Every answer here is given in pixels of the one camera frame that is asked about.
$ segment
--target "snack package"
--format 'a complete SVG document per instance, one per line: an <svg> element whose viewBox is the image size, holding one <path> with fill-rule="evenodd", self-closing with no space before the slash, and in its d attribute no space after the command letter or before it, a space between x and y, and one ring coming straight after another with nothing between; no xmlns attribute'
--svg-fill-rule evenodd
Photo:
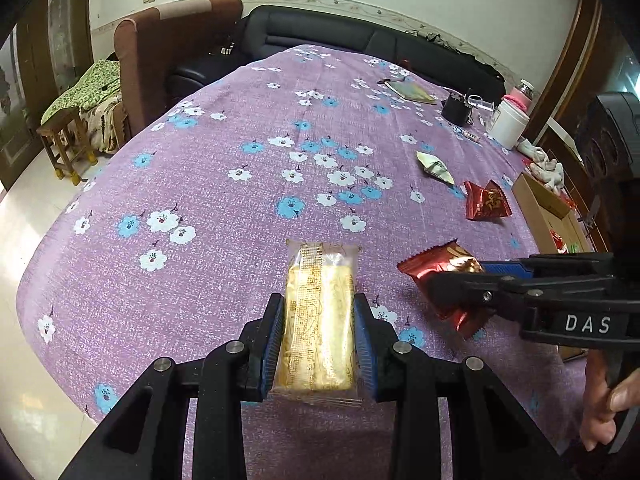
<svg viewBox="0 0 640 480"><path fill-rule="evenodd" d="M353 295L359 248L287 241L285 323L271 393L359 404Z"/></svg>
<svg viewBox="0 0 640 480"><path fill-rule="evenodd" d="M465 180L466 218L483 220L511 216L511 207L504 192L493 180L485 187Z"/></svg>
<svg viewBox="0 0 640 480"><path fill-rule="evenodd" d="M433 176L445 184L451 184L452 186L456 185L444 162L442 162L437 156L423 152L415 152L415 156L420 161L422 169L427 175Z"/></svg>
<svg viewBox="0 0 640 480"><path fill-rule="evenodd" d="M478 260L460 247L457 240L435 246L400 262L398 270L414 279L427 300L429 295L426 280L430 272L484 272ZM480 330L492 315L485 308L470 312L457 306L432 305L431 307L440 319L448 320L465 339Z"/></svg>

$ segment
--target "white flower print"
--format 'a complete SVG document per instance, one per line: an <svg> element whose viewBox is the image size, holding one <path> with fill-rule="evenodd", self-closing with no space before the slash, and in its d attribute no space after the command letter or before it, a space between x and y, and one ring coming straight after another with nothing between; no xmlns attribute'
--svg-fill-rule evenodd
<svg viewBox="0 0 640 480"><path fill-rule="evenodd" d="M383 319L384 321L391 323L393 328L396 328L396 321L398 320L398 314L392 312L384 305L377 305L371 307L371 313L376 319Z"/></svg>
<svg viewBox="0 0 640 480"><path fill-rule="evenodd" d="M324 207L331 207L332 205L335 205L335 203L337 202L337 200L335 199L335 196L330 195L328 193L317 194L316 200L320 205L323 205Z"/></svg>
<svg viewBox="0 0 640 480"><path fill-rule="evenodd" d="M235 181L242 180L243 182L246 182L253 175L243 168L236 168L235 170L229 170L226 176L231 177Z"/></svg>
<svg viewBox="0 0 640 480"><path fill-rule="evenodd" d="M332 184L337 184L340 187L353 186L356 183L356 178L348 171L334 171L328 173L327 178Z"/></svg>
<svg viewBox="0 0 640 480"><path fill-rule="evenodd" d="M416 142L418 142L418 139L416 139L412 135L401 135L400 139L402 140L402 142L408 142L409 144L415 144Z"/></svg>
<svg viewBox="0 0 640 480"><path fill-rule="evenodd" d="M197 115L200 116L204 113L204 110L202 108L200 108L199 106L193 107L193 108L185 108L184 109L184 113L186 113L187 115Z"/></svg>
<svg viewBox="0 0 640 480"><path fill-rule="evenodd" d="M369 146L357 146L356 151L363 155L371 155L373 150Z"/></svg>
<svg viewBox="0 0 640 480"><path fill-rule="evenodd" d="M379 176L375 180L376 186L381 187L382 189L391 189L393 187L394 181L386 176Z"/></svg>
<svg viewBox="0 0 640 480"><path fill-rule="evenodd" d="M273 139L267 139L269 144L273 144L274 146L281 146L282 148L290 148L293 146L293 139L289 137L273 137Z"/></svg>
<svg viewBox="0 0 640 480"><path fill-rule="evenodd" d="M180 226L178 227L171 235L169 236L169 241L178 244L184 245L196 237L196 229L190 225Z"/></svg>
<svg viewBox="0 0 640 480"><path fill-rule="evenodd" d="M294 162L304 162L308 159L308 156L300 152L289 152L289 158Z"/></svg>
<svg viewBox="0 0 640 480"><path fill-rule="evenodd" d="M76 223L74 224L74 232L77 235L83 235L89 227L91 227L91 224L89 224L89 219L82 216L78 220L76 220Z"/></svg>
<svg viewBox="0 0 640 480"><path fill-rule="evenodd" d="M147 272L153 272L164 267L166 262L166 254L160 250L151 249L140 255L140 268Z"/></svg>
<svg viewBox="0 0 640 480"><path fill-rule="evenodd" d="M51 343L53 335L56 333L56 327L53 325L53 318L45 314L42 319L38 320L38 331L46 344Z"/></svg>
<svg viewBox="0 0 640 480"><path fill-rule="evenodd" d="M293 182L294 184L299 184L304 180L304 178L302 178L302 173L296 170L282 170L281 175L284 180L287 182Z"/></svg>
<svg viewBox="0 0 640 480"><path fill-rule="evenodd" d="M318 166L324 166L328 170L338 167L338 162L332 156L323 155L322 153L314 155L314 161Z"/></svg>
<svg viewBox="0 0 640 480"><path fill-rule="evenodd" d="M155 233L160 231L162 233L168 233L171 229L178 227L180 219L178 215L172 213L168 209L164 211L153 211L149 218L146 219L146 224L151 228L151 232Z"/></svg>
<svg viewBox="0 0 640 480"><path fill-rule="evenodd" d="M361 176L362 178L371 178L373 176L373 171L371 171L369 168L363 168L362 166L356 166L355 168L353 168L353 171L355 171L356 174L358 176Z"/></svg>
<svg viewBox="0 0 640 480"><path fill-rule="evenodd" d="M78 200L74 200L71 204L66 206L65 213L71 213L73 210L75 210L78 207L78 203Z"/></svg>
<svg viewBox="0 0 640 480"><path fill-rule="evenodd" d="M340 218L340 223L343 229L351 231L352 233L361 233L364 231L364 227L367 223L364 220L360 220L357 215L347 215Z"/></svg>
<svg viewBox="0 0 640 480"><path fill-rule="evenodd" d="M424 195L420 191L413 190L410 196L411 200L417 202L418 204L421 204L425 200Z"/></svg>

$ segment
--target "brown armchair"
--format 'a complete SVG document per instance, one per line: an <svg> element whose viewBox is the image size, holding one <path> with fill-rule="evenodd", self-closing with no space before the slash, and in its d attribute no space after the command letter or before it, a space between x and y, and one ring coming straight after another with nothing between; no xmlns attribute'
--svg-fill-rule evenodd
<svg viewBox="0 0 640 480"><path fill-rule="evenodd" d="M172 67L220 52L241 17L241 0L184 0L141 10L120 22L113 44L132 136L173 105L164 87Z"/></svg>

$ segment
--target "human hand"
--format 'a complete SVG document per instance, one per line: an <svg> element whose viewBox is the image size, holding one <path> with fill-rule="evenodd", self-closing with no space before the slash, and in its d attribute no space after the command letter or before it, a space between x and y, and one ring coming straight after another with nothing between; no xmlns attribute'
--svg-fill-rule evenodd
<svg viewBox="0 0 640 480"><path fill-rule="evenodd" d="M613 417L617 412L640 406L640 368L613 389L607 386L606 373L603 353L589 350L580 425L580 439L587 451L593 450L598 443L606 445L613 440L616 436Z"/></svg>

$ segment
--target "red candy wrapper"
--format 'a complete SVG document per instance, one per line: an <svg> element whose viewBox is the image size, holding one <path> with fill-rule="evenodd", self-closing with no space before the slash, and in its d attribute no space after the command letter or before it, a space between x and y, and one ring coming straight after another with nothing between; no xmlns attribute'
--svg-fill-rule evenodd
<svg viewBox="0 0 640 480"><path fill-rule="evenodd" d="M483 220L511 216L511 207L504 192L493 180L485 187L465 180L466 218Z"/></svg>
<svg viewBox="0 0 640 480"><path fill-rule="evenodd" d="M398 264L398 270L414 279L421 293L429 299L426 280L430 272L484 272L482 266L471 254L458 245L457 240L423 251ZM453 328L465 339L475 334L491 317L485 309L474 312L462 310L457 306L431 306L440 319L447 319Z"/></svg>

